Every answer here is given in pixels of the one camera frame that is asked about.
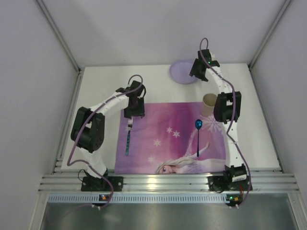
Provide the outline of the fork with teal handle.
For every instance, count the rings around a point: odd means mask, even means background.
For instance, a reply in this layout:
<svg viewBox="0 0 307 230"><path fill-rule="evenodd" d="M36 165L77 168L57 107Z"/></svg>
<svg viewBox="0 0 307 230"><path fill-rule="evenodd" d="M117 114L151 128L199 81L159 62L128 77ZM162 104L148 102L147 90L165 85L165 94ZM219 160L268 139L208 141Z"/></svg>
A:
<svg viewBox="0 0 307 230"><path fill-rule="evenodd" d="M130 148L130 133L133 127L133 118L131 117L131 119L128 120L128 126L127 126L127 142L126 142L126 151L125 151L125 155L128 156L129 155L129 148Z"/></svg>

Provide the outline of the beige paper cup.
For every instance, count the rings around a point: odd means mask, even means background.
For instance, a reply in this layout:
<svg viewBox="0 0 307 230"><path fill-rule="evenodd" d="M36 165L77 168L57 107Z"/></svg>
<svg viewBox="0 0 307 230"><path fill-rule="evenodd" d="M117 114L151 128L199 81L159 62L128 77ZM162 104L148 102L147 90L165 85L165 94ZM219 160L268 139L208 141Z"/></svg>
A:
<svg viewBox="0 0 307 230"><path fill-rule="evenodd" d="M203 96L201 103L201 115L203 117L209 117L213 113L216 100L217 95L213 93L208 93Z"/></svg>

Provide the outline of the purple printed placemat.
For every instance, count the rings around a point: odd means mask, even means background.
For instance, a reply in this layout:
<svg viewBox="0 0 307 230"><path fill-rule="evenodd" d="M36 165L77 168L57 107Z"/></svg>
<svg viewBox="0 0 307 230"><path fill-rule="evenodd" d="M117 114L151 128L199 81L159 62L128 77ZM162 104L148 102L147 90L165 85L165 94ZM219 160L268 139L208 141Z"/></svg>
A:
<svg viewBox="0 0 307 230"><path fill-rule="evenodd" d="M195 121L202 120L197 157ZM120 174L222 172L227 160L224 129L213 115L201 116L201 103L147 103L135 117L125 155L128 119L121 116L115 162Z"/></svg>

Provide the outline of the blue metallic spoon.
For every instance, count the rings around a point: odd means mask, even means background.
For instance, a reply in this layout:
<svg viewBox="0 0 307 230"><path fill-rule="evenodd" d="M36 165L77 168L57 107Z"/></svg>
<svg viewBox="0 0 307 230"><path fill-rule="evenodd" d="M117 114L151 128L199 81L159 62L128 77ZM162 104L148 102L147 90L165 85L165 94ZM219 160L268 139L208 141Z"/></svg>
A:
<svg viewBox="0 0 307 230"><path fill-rule="evenodd" d="M195 121L195 128L197 130L197 157L200 155L200 130L202 128L202 120L197 119Z"/></svg>

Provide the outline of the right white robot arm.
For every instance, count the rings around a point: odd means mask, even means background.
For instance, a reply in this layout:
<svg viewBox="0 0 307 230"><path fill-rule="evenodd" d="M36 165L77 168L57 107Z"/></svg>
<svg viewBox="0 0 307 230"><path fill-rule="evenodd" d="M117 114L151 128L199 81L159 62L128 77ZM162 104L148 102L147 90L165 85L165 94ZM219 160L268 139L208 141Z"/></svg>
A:
<svg viewBox="0 0 307 230"><path fill-rule="evenodd" d="M213 59L208 49L198 51L198 57L189 75L206 82L209 77L212 77L215 81L219 93L215 101L213 116L225 130L224 139L228 157L223 171L224 180L229 186L248 184L248 170L239 149L237 134L241 93L236 91L233 85L222 76L219 62Z"/></svg>

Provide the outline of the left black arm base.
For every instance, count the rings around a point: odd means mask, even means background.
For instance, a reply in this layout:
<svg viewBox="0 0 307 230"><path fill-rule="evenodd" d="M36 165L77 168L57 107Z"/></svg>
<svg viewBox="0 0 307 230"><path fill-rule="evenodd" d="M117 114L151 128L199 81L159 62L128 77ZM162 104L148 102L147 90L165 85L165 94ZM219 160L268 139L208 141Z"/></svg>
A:
<svg viewBox="0 0 307 230"><path fill-rule="evenodd" d="M107 178L113 186L114 192L121 192L124 178L110 176ZM111 186L103 179L92 176L83 177L81 191L83 192L111 192Z"/></svg>

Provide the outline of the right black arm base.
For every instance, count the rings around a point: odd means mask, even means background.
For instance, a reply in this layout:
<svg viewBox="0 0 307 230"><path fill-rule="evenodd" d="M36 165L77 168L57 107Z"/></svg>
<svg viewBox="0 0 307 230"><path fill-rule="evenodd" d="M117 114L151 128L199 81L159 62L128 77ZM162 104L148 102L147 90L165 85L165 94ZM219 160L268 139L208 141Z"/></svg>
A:
<svg viewBox="0 0 307 230"><path fill-rule="evenodd" d="M233 183L226 181L223 176L208 177L209 190L217 193L224 191L247 191L250 185L249 176L246 180Z"/></svg>

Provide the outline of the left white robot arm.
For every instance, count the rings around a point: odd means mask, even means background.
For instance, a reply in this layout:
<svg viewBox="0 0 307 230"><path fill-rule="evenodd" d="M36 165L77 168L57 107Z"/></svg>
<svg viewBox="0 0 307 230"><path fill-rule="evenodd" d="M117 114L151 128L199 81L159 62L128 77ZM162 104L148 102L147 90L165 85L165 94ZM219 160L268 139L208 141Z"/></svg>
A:
<svg viewBox="0 0 307 230"><path fill-rule="evenodd" d="M128 132L133 127L135 117L144 117L145 86L134 80L126 88L117 89L110 98L90 108L80 107L77 111L72 131L71 140L74 141L67 165L77 162L87 165L87 173L101 179L107 172L97 151L105 139L105 122L115 113L123 111L128 119Z"/></svg>

